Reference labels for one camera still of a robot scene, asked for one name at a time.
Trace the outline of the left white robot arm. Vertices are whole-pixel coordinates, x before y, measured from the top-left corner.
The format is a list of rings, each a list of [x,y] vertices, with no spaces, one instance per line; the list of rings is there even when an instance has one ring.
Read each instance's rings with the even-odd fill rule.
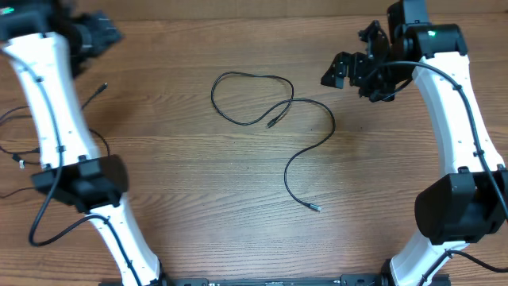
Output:
[[[74,15],[61,1],[4,1],[1,52],[10,62],[37,129],[35,189],[73,206],[100,233],[123,285],[166,285],[129,205],[122,159],[102,155],[83,117],[74,79],[85,61],[122,38],[102,12]]]

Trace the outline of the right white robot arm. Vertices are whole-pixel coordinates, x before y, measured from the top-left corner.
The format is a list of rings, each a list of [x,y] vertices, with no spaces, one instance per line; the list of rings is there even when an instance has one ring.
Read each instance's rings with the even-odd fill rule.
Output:
[[[507,168],[492,143],[471,85],[460,27],[434,25],[423,0],[387,10],[389,28],[373,21],[359,33],[365,52],[338,53],[321,84],[357,87],[390,102],[409,84],[425,101],[436,138],[438,181],[414,204],[417,230],[378,274],[343,275],[343,285],[447,285],[445,263],[507,220]]]

